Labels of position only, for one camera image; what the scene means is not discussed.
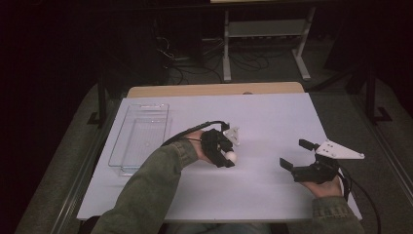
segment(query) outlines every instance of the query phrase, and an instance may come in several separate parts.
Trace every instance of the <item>small white object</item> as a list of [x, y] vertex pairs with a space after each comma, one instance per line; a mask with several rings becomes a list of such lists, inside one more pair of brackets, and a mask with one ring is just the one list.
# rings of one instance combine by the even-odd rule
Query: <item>small white object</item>
[[316, 150], [319, 155], [333, 159], [363, 159], [364, 154], [353, 151], [331, 140], [326, 140]]
[[227, 137], [231, 142], [233, 142], [237, 146], [240, 145], [240, 141], [238, 138], [238, 129], [239, 127], [234, 127], [234, 128], [224, 131], [223, 133], [225, 137]]
[[235, 154], [233, 151], [226, 152], [225, 158], [231, 160], [234, 164], [237, 162], [237, 154]]

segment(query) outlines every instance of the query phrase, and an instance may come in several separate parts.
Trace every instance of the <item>dark background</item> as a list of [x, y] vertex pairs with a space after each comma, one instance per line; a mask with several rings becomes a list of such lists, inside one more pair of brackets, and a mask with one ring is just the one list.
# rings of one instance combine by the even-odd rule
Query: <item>dark background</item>
[[[341, 71], [369, 55], [375, 73], [412, 114], [413, 8], [408, 1], [363, 3], [318, 8], [310, 37], [337, 38], [327, 68]], [[2, 233], [14, 232], [73, 114], [99, 76], [113, 98], [129, 86], [165, 82], [165, 61], [156, 52], [152, 18], [91, 15], [85, 6], [23, 0], [6, 1], [0, 9]], [[173, 20], [158, 20], [174, 46], [196, 58], [203, 36], [222, 36], [217, 26], [222, 25], [221, 16], [171, 14]], [[266, 17], [262, 12], [249, 14], [254, 16]]]

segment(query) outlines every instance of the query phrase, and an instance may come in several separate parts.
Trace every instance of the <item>floor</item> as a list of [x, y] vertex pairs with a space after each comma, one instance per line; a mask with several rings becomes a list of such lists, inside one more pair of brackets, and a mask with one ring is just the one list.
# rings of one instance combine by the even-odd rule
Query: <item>floor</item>
[[[336, 74], [322, 68], [334, 42], [331, 39], [308, 42], [303, 54], [312, 75], [308, 82], [300, 78], [290, 52], [295, 39], [262, 40], [233, 43], [232, 83], [297, 81], [309, 89]], [[282, 45], [272, 46], [274, 40]], [[185, 56], [174, 62], [169, 68], [169, 85], [220, 83], [221, 56], [213, 49], [220, 43], [220, 40], [206, 42], [204, 64]], [[358, 95], [346, 93], [349, 79], [345, 77], [322, 91], [311, 92], [310, 96], [327, 136], [366, 155], [362, 162], [344, 160], [342, 165], [374, 202], [382, 233], [410, 233], [413, 202], [409, 178], [413, 177], [413, 159], [408, 155], [413, 151], [413, 120], [397, 103], [393, 91], [378, 80], [376, 105], [384, 107], [393, 120], [373, 125], [363, 111], [364, 89]], [[116, 99], [107, 100], [107, 123], [113, 119], [118, 104]], [[93, 172], [94, 157], [110, 129], [108, 125], [99, 128], [88, 124], [91, 115], [97, 112], [94, 86], [73, 116], [16, 233], [77, 233], [81, 222], [75, 218], [76, 211]], [[353, 195], [363, 215], [361, 224], [365, 232], [377, 233], [378, 219], [367, 196], [357, 186]], [[289, 223], [289, 232], [310, 233], [307, 225], [308, 222]]]

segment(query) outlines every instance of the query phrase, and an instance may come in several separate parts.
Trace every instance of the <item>black cable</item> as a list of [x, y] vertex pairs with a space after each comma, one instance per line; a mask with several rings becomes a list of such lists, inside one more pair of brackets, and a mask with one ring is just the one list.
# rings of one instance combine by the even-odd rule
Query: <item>black cable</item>
[[[174, 67], [174, 66], [172, 66], [171, 68], [177, 70], [177, 71], [180, 73], [180, 77], [176, 77], [176, 78], [179, 78], [179, 81], [178, 81], [178, 83], [177, 83], [176, 85], [180, 85], [183, 80], [185, 80], [186, 83], [187, 83], [187, 85], [189, 85], [189, 80], [186, 79], [186, 78], [184, 78], [183, 72], [182, 72], [180, 69], [178, 69], [178, 68], [176, 68], [176, 67]], [[174, 81], [173, 81], [173, 78], [174, 78], [174, 77], [173, 77], [173, 76], [169, 76], [169, 77], [172, 78], [172, 84], [175, 85], [175, 84], [174, 84]]]
[[343, 182], [343, 196], [344, 199], [346, 199], [346, 202], [349, 201], [349, 195], [350, 195], [350, 185], [349, 182], [347, 181], [346, 178], [343, 177], [340, 173], [337, 173], [337, 175], [341, 178], [341, 181]]
[[340, 169], [341, 169], [341, 171], [343, 171], [343, 176], [348, 179], [349, 191], [352, 191], [352, 189], [353, 189], [353, 180], [352, 180], [352, 177], [350, 176], [349, 171], [347, 171], [347, 169], [343, 168], [343, 166], [341, 166], [341, 165], [340, 165]]
[[203, 52], [203, 56], [204, 56], [204, 57], [207, 56], [208, 54], [211, 54], [211, 53], [219, 50], [219, 49], [222, 50], [222, 48], [224, 47], [223, 40], [222, 40], [221, 38], [218, 38], [218, 39], [216, 39], [215, 41], [217, 41], [218, 44], [217, 44], [216, 46], [212, 47], [212, 49], [209, 49], [209, 50]]
[[259, 59], [259, 57], [258, 56], [256, 56], [254, 53], [252, 53], [252, 52], [250, 52], [250, 53], [239, 53], [239, 56], [241, 57], [241, 58], [243, 58], [243, 60], [245, 60], [245, 61], [248, 61], [248, 62], [250, 62], [250, 61], [256, 61], [257, 63], [259, 63], [258, 62], [258, 59]]
[[[255, 61], [260, 69], [265, 69], [265, 68], [268, 68], [270, 66], [270, 63], [269, 63], [267, 58], [264, 58], [264, 57], [261, 57], [261, 56], [256, 56], [254, 53], [249, 53], [249, 54], [251, 54], [253, 56], [253, 58], [248, 58], [248, 57], [244, 56], [243, 53], [241, 53], [239, 55], [247, 62]], [[265, 64], [262, 65], [261, 62], [259, 62], [259, 59], [264, 59]]]
[[221, 128], [222, 128], [222, 126], [228, 126], [225, 122], [223, 122], [223, 121], [218, 121], [218, 120], [217, 120], [217, 121], [211, 121], [211, 122], [205, 122], [205, 123], [203, 123], [203, 124], [200, 124], [200, 125], [198, 125], [198, 126], [195, 126], [194, 128], [185, 130], [185, 131], [183, 131], [183, 132], [181, 132], [181, 133], [179, 133], [179, 134], [177, 134], [177, 135], [169, 138], [167, 141], [165, 141], [165, 142], [162, 144], [162, 146], [169, 145], [169, 144], [171, 144], [172, 142], [180, 139], [181, 137], [184, 137], [185, 135], [194, 133], [194, 132], [197, 131], [197, 130], [201, 130], [201, 129], [206, 128], [206, 127], [208, 127], [208, 126], [211, 126], [211, 125], [213, 125], [213, 124], [221, 124]]
[[[186, 68], [200, 68], [200, 69], [205, 69], [206, 71], [205, 71], [205, 72], [194, 72], [194, 71], [184, 70], [184, 69], [182, 69], [181, 67], [186, 67]], [[178, 65], [178, 66], [175, 66], [174, 68], [175, 68], [175, 69], [180, 69], [181, 71], [187, 72], [187, 73], [190, 73], [190, 74], [207, 74], [207, 73], [212, 72], [212, 73], [214, 73], [214, 74], [218, 77], [219, 83], [221, 83], [221, 84], [223, 83], [222, 77], [221, 77], [221, 75], [220, 75], [218, 72], [216, 72], [215, 70], [213, 70], [213, 69], [211, 69], [211, 68], [205, 67], [205, 66]]]
[[[242, 62], [239, 59], [235, 58], [234, 56], [228, 56], [228, 57], [231, 59], [231, 62], [233, 62], [234, 65], [236, 65], [239, 69], [242, 69], [242, 70], [245, 70], [245, 71], [259, 71], [259, 70], [261, 70], [261, 67], [256, 67], [256, 66], [253, 66], [251, 64]], [[251, 67], [252, 69], [246, 69], [246, 68], [242, 67], [242, 65], [247, 66], [247, 67]]]
[[370, 195], [367, 193], [367, 191], [358, 183], [356, 182], [353, 178], [350, 177], [349, 171], [345, 168], [343, 168], [342, 166], [340, 166], [340, 168], [346, 172], [348, 180], [351, 182], [351, 184], [355, 184], [360, 190], [361, 192], [365, 195], [365, 197], [367, 198], [368, 202], [370, 203], [374, 214], [376, 215], [376, 222], [377, 222], [377, 234], [381, 234], [382, 233], [382, 221], [381, 218], [379, 216], [379, 212], [376, 208], [376, 205], [373, 202], [373, 199], [371, 199]]
[[[206, 58], [206, 61], [210, 61], [210, 60], [214, 59], [214, 58], [217, 57], [217, 56], [222, 56], [222, 52], [218, 52], [218, 53], [212, 54], [212, 56], [211, 56], [210, 58]], [[216, 65], [212, 67], [212, 69], [213, 69], [213, 70], [216, 70], [216, 68], [218, 68], [219, 64], [221, 64], [221, 61], [222, 61], [222, 59], [220, 58], [220, 59], [218, 60], [218, 62], [216, 63]]]

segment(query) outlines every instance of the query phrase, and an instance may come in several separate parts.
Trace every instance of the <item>wire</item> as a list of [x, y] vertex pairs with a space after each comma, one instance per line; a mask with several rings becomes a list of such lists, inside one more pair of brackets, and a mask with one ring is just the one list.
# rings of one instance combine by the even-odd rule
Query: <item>wire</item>
[[224, 40], [222, 38], [216, 38], [216, 41], [219, 42], [216, 46], [212, 47], [211, 49], [205, 51], [203, 53], [204, 56], [206, 56], [207, 54], [214, 52], [215, 50], [218, 50], [220, 48], [222, 48], [224, 46]]
[[178, 81], [178, 83], [177, 83], [176, 85], [180, 85], [183, 80], [185, 80], [186, 83], [187, 83], [187, 85], [189, 85], [189, 80], [186, 79], [186, 78], [183, 76], [183, 73], [182, 73], [182, 71], [181, 71], [180, 69], [178, 69], [178, 68], [176, 68], [176, 67], [173, 67], [173, 66], [172, 66], [171, 68], [177, 70], [177, 71], [180, 73], [180, 77], [169, 76], [170, 78], [172, 78], [172, 84], [173, 84], [173, 85], [175, 85], [175, 84], [174, 84], [174, 81], [173, 81], [173, 78], [179, 78], [179, 81]]
[[352, 189], [353, 189], [353, 180], [352, 180], [352, 177], [350, 176], [349, 171], [347, 171], [347, 169], [344, 168], [344, 167], [341, 166], [341, 165], [340, 165], [340, 169], [343, 171], [343, 176], [348, 179], [348, 182], [349, 182], [349, 191], [352, 191]]
[[[206, 71], [204, 71], [204, 72], [193, 72], [193, 71], [189, 71], [189, 70], [184, 70], [184, 69], [182, 69], [182, 68], [180, 68], [180, 67], [200, 68], [200, 69], [205, 69]], [[221, 75], [220, 75], [218, 72], [216, 72], [214, 69], [211, 69], [211, 68], [208, 68], [208, 67], [205, 67], [205, 66], [180, 65], [180, 66], [176, 66], [175, 69], [179, 69], [179, 70], [181, 70], [181, 71], [183, 71], [183, 72], [186, 72], [186, 73], [189, 73], [189, 74], [207, 74], [207, 73], [212, 72], [212, 73], [214, 73], [214, 74], [217, 76], [217, 78], [219, 79], [219, 83], [221, 83], [221, 84], [223, 83], [222, 78], [221, 78]]]
[[340, 173], [337, 173], [337, 175], [341, 178], [341, 181], [343, 182], [344, 199], [346, 199], [346, 201], [349, 201], [349, 194], [350, 194], [349, 182], [348, 182], [347, 179], [344, 178], [343, 175], [341, 175]]
[[174, 59], [175, 55], [173, 53], [169, 52], [169, 46], [170, 46], [169, 40], [165, 37], [157, 37], [157, 39], [161, 40], [161, 41], [165, 41], [167, 43], [167, 46], [164, 49], [158, 48], [157, 51], [164, 54], [168, 59]]
[[374, 214], [376, 216], [376, 222], [377, 222], [377, 234], [381, 234], [382, 233], [382, 220], [379, 216], [379, 212], [376, 208], [375, 203], [373, 202], [373, 199], [371, 199], [370, 195], [367, 193], [367, 191], [358, 183], [356, 182], [353, 178], [350, 177], [349, 171], [347, 171], [347, 169], [343, 168], [342, 166], [340, 166], [340, 168], [346, 172], [348, 179], [350, 180], [351, 184], [355, 184], [360, 190], [361, 192], [365, 195], [365, 197], [367, 198], [368, 202], [371, 205], [371, 208], [374, 211]]
[[191, 129], [187, 129], [187, 130], [185, 130], [185, 131], [183, 131], [183, 132], [181, 132], [181, 133], [179, 133], [179, 134], [177, 134], [177, 135], [169, 138], [167, 141], [165, 141], [165, 142], [162, 144], [162, 146], [169, 145], [169, 144], [171, 144], [172, 142], [176, 141], [177, 139], [180, 139], [180, 138], [184, 137], [185, 135], [194, 133], [195, 131], [201, 130], [201, 129], [206, 128], [206, 127], [208, 127], [208, 126], [211, 126], [211, 125], [213, 125], [213, 124], [220, 124], [220, 125], [221, 125], [221, 129], [223, 129], [224, 126], [228, 126], [225, 122], [219, 121], [219, 120], [210, 121], [210, 122], [209, 122], [209, 121], [208, 121], [208, 122], [204, 122], [203, 124], [200, 124], [200, 125], [198, 125], [198, 126], [195, 126], [195, 127], [191, 128]]
[[239, 67], [239, 68], [242, 69], [242, 70], [246, 70], [246, 71], [259, 71], [259, 70], [263, 69], [263, 67], [261, 66], [261, 64], [259, 64], [258, 62], [257, 62], [258, 65], [255, 66], [255, 65], [251, 65], [251, 64], [249, 64], [249, 63], [240, 61], [239, 59], [237, 59], [237, 58], [234, 57], [234, 56], [228, 56], [228, 57], [231, 58], [231, 61], [234, 63], [234, 65], [236, 65], [237, 67]]

